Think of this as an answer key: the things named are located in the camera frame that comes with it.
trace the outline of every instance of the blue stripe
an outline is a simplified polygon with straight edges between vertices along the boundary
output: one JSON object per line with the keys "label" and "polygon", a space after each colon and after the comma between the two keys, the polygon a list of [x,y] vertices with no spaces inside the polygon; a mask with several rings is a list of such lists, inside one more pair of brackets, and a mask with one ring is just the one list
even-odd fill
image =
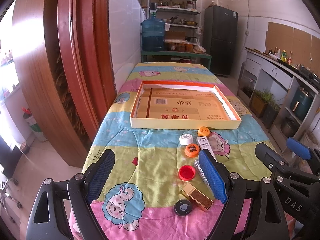
{"label": "blue stripe", "polygon": [[[213,76],[213,74],[207,70],[207,69],[201,69],[201,68],[195,68],[195,67],[179,67],[182,69],[186,69],[187,71],[182,72],[182,73],[191,73],[191,74],[202,74],[202,75],[211,75]],[[137,66],[133,69],[132,73],[134,72],[139,72],[139,71],[158,71],[160,73],[163,72],[179,72],[176,70],[176,68],[174,68],[174,66],[162,66],[162,67],[156,67],[156,66]]]}
{"label": "blue stripe", "polygon": [[[242,122],[237,130],[212,131],[220,134],[224,140],[228,140],[230,145],[268,140],[260,125],[251,115],[242,116]],[[131,128],[130,113],[116,112],[106,115],[93,144],[100,146],[177,148],[181,146],[179,137],[182,134],[191,134],[194,143],[196,143],[197,130]]]}

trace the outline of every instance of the potted plant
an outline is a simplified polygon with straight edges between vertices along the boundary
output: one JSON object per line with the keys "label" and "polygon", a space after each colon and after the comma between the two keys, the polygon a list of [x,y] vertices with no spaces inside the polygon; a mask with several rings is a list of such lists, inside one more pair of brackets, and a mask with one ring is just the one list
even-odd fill
{"label": "potted plant", "polygon": [[280,111],[280,106],[272,99],[263,114],[262,122],[266,128],[270,128]]}
{"label": "potted plant", "polygon": [[264,90],[262,92],[255,89],[253,92],[250,109],[255,113],[255,115],[258,118],[262,117],[268,103],[272,100],[272,98],[273,94],[270,91]]}

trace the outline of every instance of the green table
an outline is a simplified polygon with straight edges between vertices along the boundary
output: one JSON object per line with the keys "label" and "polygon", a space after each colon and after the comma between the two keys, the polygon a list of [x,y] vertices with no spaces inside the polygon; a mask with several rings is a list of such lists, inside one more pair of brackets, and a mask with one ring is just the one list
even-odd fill
{"label": "green table", "polygon": [[209,54],[197,54],[193,52],[179,51],[141,51],[141,62],[147,62],[147,56],[183,56],[183,57],[199,57],[208,60],[207,69],[210,69],[211,56]]}

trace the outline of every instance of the white lighter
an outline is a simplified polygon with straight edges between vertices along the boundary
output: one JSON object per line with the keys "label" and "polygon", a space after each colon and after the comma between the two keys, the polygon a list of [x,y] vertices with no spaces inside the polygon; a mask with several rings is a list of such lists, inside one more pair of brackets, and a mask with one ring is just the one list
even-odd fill
{"label": "white lighter", "polygon": [[196,141],[201,150],[208,149],[212,157],[217,161],[217,158],[214,156],[213,150],[211,149],[211,146],[206,136],[197,137]]}

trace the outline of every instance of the gold lighter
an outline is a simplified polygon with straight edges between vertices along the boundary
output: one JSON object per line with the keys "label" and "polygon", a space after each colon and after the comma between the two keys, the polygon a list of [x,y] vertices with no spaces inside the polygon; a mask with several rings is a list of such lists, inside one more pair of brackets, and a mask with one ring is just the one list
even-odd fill
{"label": "gold lighter", "polygon": [[196,205],[203,211],[208,210],[213,203],[213,201],[210,198],[202,194],[190,183],[186,184],[181,191],[186,198],[192,199],[196,203]]}

